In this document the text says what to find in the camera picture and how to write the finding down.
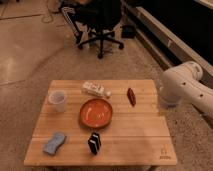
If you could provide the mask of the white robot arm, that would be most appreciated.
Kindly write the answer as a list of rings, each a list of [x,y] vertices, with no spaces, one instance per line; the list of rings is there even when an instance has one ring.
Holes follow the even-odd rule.
[[[185,99],[213,117],[213,89],[200,83],[202,77],[203,69],[194,61],[165,70],[161,77],[160,100],[166,106],[176,106]]]

